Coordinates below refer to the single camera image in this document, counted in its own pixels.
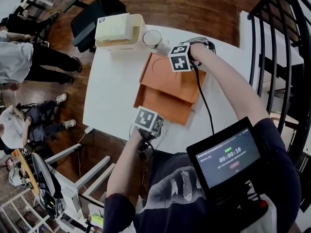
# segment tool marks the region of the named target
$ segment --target glass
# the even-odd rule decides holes
[[[162,35],[158,30],[148,30],[142,37],[142,41],[151,49],[156,49],[162,41]]]

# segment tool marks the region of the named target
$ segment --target white box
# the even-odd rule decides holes
[[[130,40],[133,24],[129,13],[101,17],[97,20],[95,39],[101,42]]]
[[[130,17],[133,25],[133,36],[129,42],[101,42],[96,40],[95,46],[106,49],[107,51],[129,51],[147,48],[146,44],[142,41],[142,37],[147,31],[144,19],[139,14],[130,15]]]

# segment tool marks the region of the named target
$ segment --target sneaker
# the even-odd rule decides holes
[[[48,41],[42,41],[42,42],[40,42],[40,46],[45,47],[45,48],[49,48],[50,43]]]
[[[74,59],[78,63],[76,71],[81,72],[82,71],[82,63],[81,63],[80,59],[78,57],[72,57],[72,59]]]
[[[50,19],[52,20],[52,22],[54,22],[56,20],[56,18],[58,18],[60,15],[59,11],[56,11],[53,13],[53,15],[50,16]]]
[[[68,129],[68,128],[72,128],[72,127],[76,126],[77,122],[76,122],[76,120],[72,119],[72,120],[63,122],[63,125],[64,125],[65,129]]]
[[[57,97],[55,98],[56,105],[59,105],[60,103],[66,101],[66,99],[67,99],[67,95],[66,95],[65,93],[63,93],[63,94],[57,96]]]
[[[74,82],[74,78],[67,75],[67,74],[64,74],[62,79],[60,81],[58,81],[59,84],[73,83],[73,82]]]

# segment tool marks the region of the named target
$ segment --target black railing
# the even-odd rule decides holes
[[[308,0],[300,0],[305,4],[305,6],[311,11],[311,4]],[[273,5],[277,8],[279,15],[276,15],[272,10],[271,6]],[[262,11],[268,14],[268,19],[263,18]],[[288,154],[292,162],[296,165],[300,160],[300,157],[303,152],[303,148],[306,144],[307,137],[310,130],[311,118],[311,39],[308,24],[311,25],[310,21],[305,17],[299,1],[298,0],[261,0],[255,8],[248,15],[248,19],[252,20],[253,34],[255,31],[254,19],[258,17],[260,24],[260,43],[261,43],[261,56],[259,60],[260,73],[259,73],[259,85],[257,94],[261,96],[262,86],[263,86],[263,75],[265,69],[265,37],[264,37],[264,25],[265,21],[270,25],[271,29],[271,41],[272,41],[272,70],[271,70],[271,84],[269,91],[269,98],[267,103],[267,111],[271,112],[272,104],[275,95],[275,85],[276,85],[276,75],[277,75],[277,51],[276,51],[276,24],[275,20],[281,23],[282,32],[285,39],[286,47],[286,67],[285,68],[285,91],[284,91],[284,101],[282,105],[281,116],[279,119],[278,130],[282,133],[284,124],[286,123],[286,116],[290,108],[290,95],[291,95],[291,86],[292,86],[292,47],[299,47],[299,54],[304,60],[303,68],[303,77],[301,82],[299,82],[299,87],[296,87],[295,92],[300,97],[299,101],[299,113],[297,113],[298,125],[296,128],[296,134],[294,140],[288,149]],[[293,41],[290,37],[289,32],[294,33],[298,40]],[[256,38],[253,35],[253,53],[252,53],[252,67],[251,67],[251,78],[250,84],[253,83],[254,77],[254,67],[255,67],[255,53],[256,52]]]

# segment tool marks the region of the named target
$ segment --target timer display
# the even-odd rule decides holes
[[[231,178],[260,158],[249,129],[196,155],[209,188]]]
[[[241,148],[237,148],[235,149],[234,151],[228,153],[226,156],[223,156],[221,158],[219,158],[219,162],[223,162],[223,161],[226,161],[227,159],[235,156],[236,154],[240,153],[241,152]]]

